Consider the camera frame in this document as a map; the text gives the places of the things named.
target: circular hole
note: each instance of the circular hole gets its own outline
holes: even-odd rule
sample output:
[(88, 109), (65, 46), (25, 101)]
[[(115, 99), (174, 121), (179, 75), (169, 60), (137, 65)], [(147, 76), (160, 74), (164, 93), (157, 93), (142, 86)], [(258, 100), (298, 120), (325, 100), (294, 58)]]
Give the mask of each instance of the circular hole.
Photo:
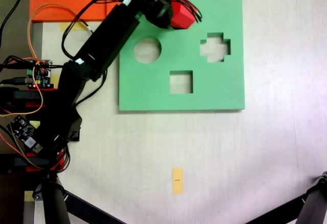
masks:
[(155, 62), (161, 54), (161, 44), (158, 39), (145, 38), (134, 48), (134, 57), (138, 62), (150, 64)]

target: black electronic module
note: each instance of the black electronic module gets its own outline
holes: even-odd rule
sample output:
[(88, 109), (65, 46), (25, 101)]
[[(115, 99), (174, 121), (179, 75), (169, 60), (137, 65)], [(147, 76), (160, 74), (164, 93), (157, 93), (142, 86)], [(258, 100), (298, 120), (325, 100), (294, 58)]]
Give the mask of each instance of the black electronic module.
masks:
[[(47, 64), (52, 64), (51, 60), (44, 60)], [(33, 77), (33, 71), (27, 70), (27, 75), (32, 78)], [(35, 69), (34, 71), (34, 77), (36, 84), (39, 88), (54, 88), (54, 85), (51, 84), (50, 78), (51, 78), (51, 69), (45, 69), (45, 72), (43, 72), (40, 69)], [(36, 89), (35, 84), (29, 84), (29, 89)]]
[(35, 127), (29, 123), (25, 118), (17, 116), (15, 122), (11, 123), (14, 135), (20, 139), (26, 147), (31, 149), (35, 153), (39, 153), (43, 147), (38, 144), (34, 139), (33, 135), (35, 132)]

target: red block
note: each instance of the red block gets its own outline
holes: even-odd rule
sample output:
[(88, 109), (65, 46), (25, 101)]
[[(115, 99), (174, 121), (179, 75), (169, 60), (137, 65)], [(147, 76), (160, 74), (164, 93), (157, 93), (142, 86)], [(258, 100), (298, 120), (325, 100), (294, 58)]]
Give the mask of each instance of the red block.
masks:
[(179, 29), (187, 29), (194, 22), (194, 16), (181, 3), (172, 2), (173, 17), (171, 19), (171, 26)]

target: green shape sorter board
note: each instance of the green shape sorter board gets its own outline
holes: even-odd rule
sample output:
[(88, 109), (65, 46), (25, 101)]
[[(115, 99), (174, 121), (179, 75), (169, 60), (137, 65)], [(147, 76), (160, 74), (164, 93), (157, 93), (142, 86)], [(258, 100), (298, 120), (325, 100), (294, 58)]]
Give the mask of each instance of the green shape sorter board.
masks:
[[(242, 0), (189, 0), (203, 15), (187, 30), (164, 30), (144, 16), (120, 52), (120, 110), (244, 109)], [(200, 43), (210, 35), (230, 43), (222, 62), (208, 62)], [(134, 47), (158, 39), (161, 54), (152, 63), (138, 62)], [(171, 94), (171, 73), (192, 73), (189, 94)]]

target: white label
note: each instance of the white label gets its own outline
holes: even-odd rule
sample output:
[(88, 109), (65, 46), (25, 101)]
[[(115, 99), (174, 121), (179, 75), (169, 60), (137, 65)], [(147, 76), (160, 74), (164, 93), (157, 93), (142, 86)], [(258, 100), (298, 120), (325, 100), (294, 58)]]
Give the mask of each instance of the white label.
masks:
[(29, 137), (25, 141), (25, 145), (27, 145), (29, 148), (32, 148), (32, 146), (34, 146), (35, 143), (36, 143), (36, 141), (32, 137)]
[(39, 153), (40, 150), (42, 150), (43, 147), (40, 144), (36, 144), (36, 146), (33, 148), (33, 152)]
[(132, 0), (123, 0), (122, 4), (125, 4), (128, 6), (131, 3)]
[(75, 62), (77, 64), (82, 64), (82, 63), (84, 63), (84, 60), (82, 60), (81, 58), (78, 58), (77, 60), (75, 60)]

